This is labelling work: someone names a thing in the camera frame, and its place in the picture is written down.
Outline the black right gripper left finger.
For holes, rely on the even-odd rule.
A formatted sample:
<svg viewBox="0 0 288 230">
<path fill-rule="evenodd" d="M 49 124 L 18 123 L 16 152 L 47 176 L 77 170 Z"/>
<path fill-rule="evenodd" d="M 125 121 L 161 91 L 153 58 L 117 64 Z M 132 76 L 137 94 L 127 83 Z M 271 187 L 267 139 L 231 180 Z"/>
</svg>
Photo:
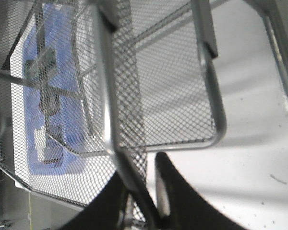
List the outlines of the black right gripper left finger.
<svg viewBox="0 0 288 230">
<path fill-rule="evenodd" d="M 98 196 L 61 230 L 124 230 L 129 224 L 128 198 L 131 196 L 143 213 L 148 230 L 156 229 L 156 206 L 139 175 L 123 180 L 115 172 Z"/>
</svg>

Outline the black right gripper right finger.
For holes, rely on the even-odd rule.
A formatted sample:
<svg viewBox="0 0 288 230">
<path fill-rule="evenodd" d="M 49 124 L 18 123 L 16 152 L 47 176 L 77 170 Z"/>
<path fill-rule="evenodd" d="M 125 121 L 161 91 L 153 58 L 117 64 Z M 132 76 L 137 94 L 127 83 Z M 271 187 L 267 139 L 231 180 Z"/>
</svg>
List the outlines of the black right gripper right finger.
<svg viewBox="0 0 288 230">
<path fill-rule="evenodd" d="M 155 173 L 161 230 L 244 229 L 202 198 L 164 152 L 156 154 Z"/>
</svg>

